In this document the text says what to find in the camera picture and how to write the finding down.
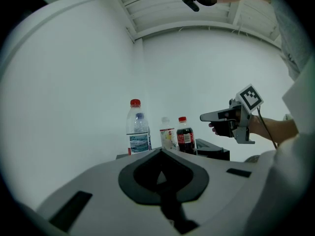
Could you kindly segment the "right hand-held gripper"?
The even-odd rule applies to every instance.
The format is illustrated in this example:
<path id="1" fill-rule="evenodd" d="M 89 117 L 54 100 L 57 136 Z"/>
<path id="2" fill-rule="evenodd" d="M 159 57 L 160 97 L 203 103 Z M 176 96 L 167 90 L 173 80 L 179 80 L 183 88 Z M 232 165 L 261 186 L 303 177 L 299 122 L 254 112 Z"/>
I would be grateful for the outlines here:
<path id="1" fill-rule="evenodd" d="M 220 136 L 234 138 L 238 144 L 254 144 L 250 140 L 250 120 L 253 111 L 263 103 L 253 85 L 248 85 L 229 101 L 229 108 L 200 115 L 201 121 L 212 122 Z"/>

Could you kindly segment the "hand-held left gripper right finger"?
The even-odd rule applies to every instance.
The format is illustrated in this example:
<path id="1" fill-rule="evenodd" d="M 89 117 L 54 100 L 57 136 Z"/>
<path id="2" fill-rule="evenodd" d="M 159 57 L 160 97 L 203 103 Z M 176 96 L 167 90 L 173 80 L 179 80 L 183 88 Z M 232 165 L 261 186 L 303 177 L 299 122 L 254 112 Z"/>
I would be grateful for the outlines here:
<path id="1" fill-rule="evenodd" d="M 257 163 L 233 162 L 179 151 L 160 151 L 184 169 L 185 186 L 162 211 L 183 236 L 267 235 L 268 215 L 259 208 L 270 171 L 270 153 Z"/>

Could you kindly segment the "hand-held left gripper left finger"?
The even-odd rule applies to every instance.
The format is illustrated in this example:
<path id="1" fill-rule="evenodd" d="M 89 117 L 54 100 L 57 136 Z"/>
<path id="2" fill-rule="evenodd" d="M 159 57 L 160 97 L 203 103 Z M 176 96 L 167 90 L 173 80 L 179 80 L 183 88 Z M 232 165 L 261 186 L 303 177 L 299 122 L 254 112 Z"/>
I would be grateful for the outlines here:
<path id="1" fill-rule="evenodd" d="M 50 220 L 78 191 L 92 197 L 69 230 L 71 236 L 178 236 L 158 206 L 135 203 L 119 187 L 120 171 L 144 152 L 95 165 L 54 191 L 37 209 Z"/>

